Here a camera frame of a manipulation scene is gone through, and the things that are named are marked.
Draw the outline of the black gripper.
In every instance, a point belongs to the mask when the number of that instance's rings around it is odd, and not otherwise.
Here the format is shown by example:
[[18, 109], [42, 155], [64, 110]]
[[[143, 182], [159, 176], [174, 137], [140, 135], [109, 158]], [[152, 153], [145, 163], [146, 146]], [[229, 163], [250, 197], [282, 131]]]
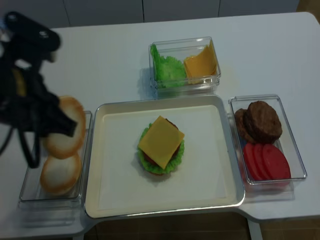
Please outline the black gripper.
[[22, 132], [34, 132], [40, 137], [63, 134], [73, 137], [77, 122], [63, 111], [74, 107], [71, 99], [59, 100], [50, 92], [39, 73], [43, 61], [53, 62], [50, 53], [33, 57], [18, 57], [30, 63], [26, 69], [16, 65], [11, 54], [0, 58], [0, 122]]

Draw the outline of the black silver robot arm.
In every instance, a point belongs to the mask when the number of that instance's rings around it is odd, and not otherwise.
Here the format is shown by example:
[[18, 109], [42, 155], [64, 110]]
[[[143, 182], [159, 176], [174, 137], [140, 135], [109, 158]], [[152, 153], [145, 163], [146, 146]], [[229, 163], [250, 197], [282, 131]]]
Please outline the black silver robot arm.
[[40, 74], [44, 61], [54, 61], [52, 54], [61, 45], [59, 35], [16, 11], [6, 13], [3, 21], [11, 38], [1, 41], [1, 123], [40, 137], [51, 133], [72, 137], [78, 124], [63, 113], [59, 98]]

